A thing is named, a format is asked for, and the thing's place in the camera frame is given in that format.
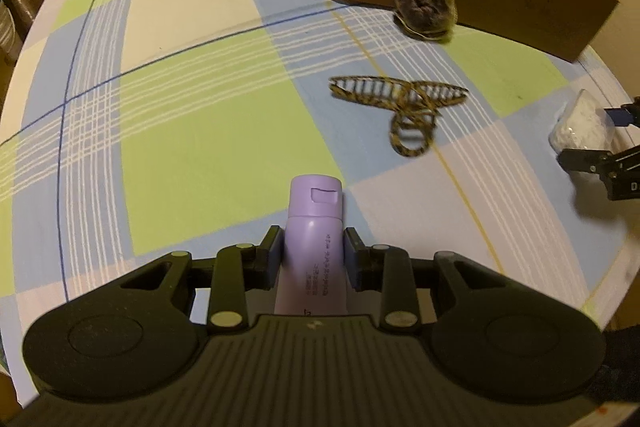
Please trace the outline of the leopard pattern hair claw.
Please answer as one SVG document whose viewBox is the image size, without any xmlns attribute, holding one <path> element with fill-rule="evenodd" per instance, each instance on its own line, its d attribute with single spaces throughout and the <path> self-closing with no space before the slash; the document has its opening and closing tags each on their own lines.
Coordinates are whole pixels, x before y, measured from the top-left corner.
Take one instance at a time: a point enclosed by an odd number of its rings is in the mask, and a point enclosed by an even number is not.
<svg viewBox="0 0 640 427">
<path fill-rule="evenodd" d="M 331 77 L 329 89 L 334 98 L 392 113 L 390 145 L 407 158 L 428 151 L 440 111 L 463 104 L 469 95 L 468 89 L 446 82 L 363 75 Z"/>
</svg>

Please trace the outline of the brown fuzzy scrunchie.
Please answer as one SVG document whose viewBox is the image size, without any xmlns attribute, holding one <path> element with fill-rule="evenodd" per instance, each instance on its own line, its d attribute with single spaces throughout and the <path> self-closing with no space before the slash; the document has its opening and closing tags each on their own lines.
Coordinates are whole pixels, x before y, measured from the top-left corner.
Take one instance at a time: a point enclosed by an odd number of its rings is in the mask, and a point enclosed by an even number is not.
<svg viewBox="0 0 640 427">
<path fill-rule="evenodd" d="M 410 38 L 446 42 L 458 22 L 456 0 L 394 0 L 394 22 Z"/>
</svg>

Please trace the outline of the clear plastic cotton pad box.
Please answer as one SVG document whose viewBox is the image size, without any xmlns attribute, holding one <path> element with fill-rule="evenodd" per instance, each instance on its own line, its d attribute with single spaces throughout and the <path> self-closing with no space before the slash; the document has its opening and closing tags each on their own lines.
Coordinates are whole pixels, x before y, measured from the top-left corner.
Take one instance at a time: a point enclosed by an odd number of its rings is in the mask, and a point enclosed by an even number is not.
<svg viewBox="0 0 640 427">
<path fill-rule="evenodd" d="M 615 133 L 614 122 L 598 100 L 582 89 L 565 106 L 550 135 L 552 150 L 608 150 Z"/>
</svg>

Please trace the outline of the plaid tablecloth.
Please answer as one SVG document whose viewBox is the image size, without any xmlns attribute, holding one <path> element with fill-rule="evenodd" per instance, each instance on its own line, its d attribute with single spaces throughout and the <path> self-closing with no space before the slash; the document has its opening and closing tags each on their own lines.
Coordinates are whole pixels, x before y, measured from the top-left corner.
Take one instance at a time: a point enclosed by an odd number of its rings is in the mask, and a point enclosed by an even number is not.
<svg viewBox="0 0 640 427">
<path fill-rule="evenodd" d="M 112 0 L 55 27 L 65 1 L 43 3 L 1 119 L 1 338 L 22 402 L 37 317 L 168 251 L 259 241 L 300 174 L 342 181 L 366 242 L 457 251 L 600 324 L 638 272 L 638 204 L 570 179 L 548 142 L 580 90 L 627 101 L 592 51 L 567 63 L 464 27 L 420 42 L 326 0 Z M 392 113 L 332 95 L 358 75 L 469 95 L 407 158 Z"/>
</svg>

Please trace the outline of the purple tube bottle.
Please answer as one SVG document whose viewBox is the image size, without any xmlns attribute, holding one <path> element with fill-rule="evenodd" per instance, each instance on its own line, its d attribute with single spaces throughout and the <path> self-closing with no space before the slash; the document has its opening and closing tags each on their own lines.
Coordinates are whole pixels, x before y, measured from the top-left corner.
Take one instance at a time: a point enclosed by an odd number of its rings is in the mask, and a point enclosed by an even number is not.
<svg viewBox="0 0 640 427">
<path fill-rule="evenodd" d="M 339 179 L 306 174 L 291 182 L 274 312 L 306 317 L 347 313 Z"/>
</svg>

